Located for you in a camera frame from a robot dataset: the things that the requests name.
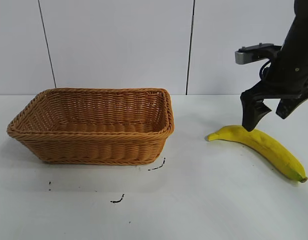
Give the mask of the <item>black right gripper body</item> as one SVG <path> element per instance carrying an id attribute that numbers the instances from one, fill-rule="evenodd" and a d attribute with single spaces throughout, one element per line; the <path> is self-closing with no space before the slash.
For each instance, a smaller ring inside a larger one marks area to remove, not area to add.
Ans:
<path id="1" fill-rule="evenodd" d="M 264 80 L 268 98 L 298 98 L 308 91 L 308 18 L 295 17 Z"/>

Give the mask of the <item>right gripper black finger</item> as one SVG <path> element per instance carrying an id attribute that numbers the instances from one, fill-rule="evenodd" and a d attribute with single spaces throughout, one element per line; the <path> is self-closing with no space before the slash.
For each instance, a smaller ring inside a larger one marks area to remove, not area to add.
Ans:
<path id="1" fill-rule="evenodd" d="M 300 95 L 282 98 L 276 109 L 276 115 L 282 119 L 286 119 L 297 107 L 308 100 L 308 89 L 304 90 Z"/>
<path id="2" fill-rule="evenodd" d="M 266 99 L 279 99 L 281 94 L 260 81 L 252 88 L 241 93 L 243 108 L 242 126 L 251 132 L 259 121 L 272 110 L 264 104 Z"/>

